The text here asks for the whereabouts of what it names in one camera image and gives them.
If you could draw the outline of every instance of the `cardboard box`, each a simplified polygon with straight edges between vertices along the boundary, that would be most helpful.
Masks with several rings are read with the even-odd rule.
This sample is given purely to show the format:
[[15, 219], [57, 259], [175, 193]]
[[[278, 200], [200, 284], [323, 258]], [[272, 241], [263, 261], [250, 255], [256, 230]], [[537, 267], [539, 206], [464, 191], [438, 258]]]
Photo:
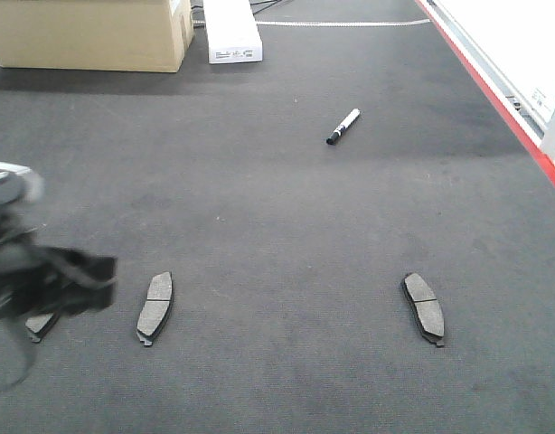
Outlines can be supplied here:
[[0, 66], [177, 72], [190, 0], [0, 0]]

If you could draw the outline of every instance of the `red floor edge strip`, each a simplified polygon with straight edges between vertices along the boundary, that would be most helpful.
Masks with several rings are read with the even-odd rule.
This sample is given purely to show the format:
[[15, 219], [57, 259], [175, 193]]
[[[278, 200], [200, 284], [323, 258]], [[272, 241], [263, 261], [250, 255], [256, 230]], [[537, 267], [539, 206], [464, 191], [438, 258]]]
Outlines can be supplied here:
[[464, 65], [470, 76], [476, 82], [478, 87], [481, 91], [485, 94], [491, 104], [494, 106], [498, 114], [504, 119], [506, 125], [511, 129], [511, 131], [516, 135], [519, 141], [522, 143], [524, 148], [531, 154], [531, 157], [537, 162], [541, 170], [544, 174], [547, 175], [550, 182], [555, 187], [555, 165], [551, 162], [549, 157], [544, 154], [527, 136], [527, 134], [523, 131], [521, 126], [518, 122], [511, 116], [508, 112], [504, 104], [494, 95], [493, 91], [488, 87], [484, 79], [475, 69], [475, 67], [468, 61], [465, 55], [458, 49], [456, 44], [450, 39], [447, 33], [444, 31], [442, 26], [437, 23], [433, 17], [428, 13], [426, 7], [422, 4], [423, 0], [415, 0], [416, 3], [420, 6], [420, 8], [424, 11], [424, 13], [430, 18], [432, 23], [436, 26], [444, 40], [450, 46], [451, 50], [456, 54], [456, 57], [460, 60], [460, 62]]

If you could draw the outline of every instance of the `blurry black object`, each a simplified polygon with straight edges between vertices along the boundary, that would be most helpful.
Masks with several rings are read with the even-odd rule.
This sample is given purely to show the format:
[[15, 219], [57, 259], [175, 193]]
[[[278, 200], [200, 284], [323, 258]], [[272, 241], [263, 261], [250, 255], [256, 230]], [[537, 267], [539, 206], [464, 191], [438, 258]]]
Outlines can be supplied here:
[[25, 188], [22, 178], [0, 171], [0, 319], [110, 306], [117, 261], [36, 245], [13, 211]]

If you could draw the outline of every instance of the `dark gray carpet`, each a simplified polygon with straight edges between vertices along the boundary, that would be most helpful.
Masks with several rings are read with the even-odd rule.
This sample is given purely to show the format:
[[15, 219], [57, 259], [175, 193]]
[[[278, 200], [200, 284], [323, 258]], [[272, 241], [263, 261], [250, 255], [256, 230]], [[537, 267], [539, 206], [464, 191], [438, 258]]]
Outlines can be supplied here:
[[[259, 17], [424, 17], [347, 3]], [[0, 70], [0, 160], [47, 181], [27, 221], [120, 259], [114, 306], [63, 318], [0, 395], [0, 434], [555, 433], [545, 175], [432, 24], [260, 31], [260, 64], [208, 65], [198, 31], [175, 75]], [[174, 311], [146, 349], [166, 270]], [[410, 271], [444, 349], [419, 335]], [[0, 373], [17, 361], [0, 331]]]

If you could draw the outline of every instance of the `white wall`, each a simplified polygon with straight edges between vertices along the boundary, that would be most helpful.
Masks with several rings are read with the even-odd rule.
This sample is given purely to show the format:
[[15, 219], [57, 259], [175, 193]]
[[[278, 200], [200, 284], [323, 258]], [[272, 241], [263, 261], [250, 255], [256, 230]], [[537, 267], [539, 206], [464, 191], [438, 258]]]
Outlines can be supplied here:
[[555, 0], [436, 3], [531, 105], [540, 123], [548, 123], [555, 110]]

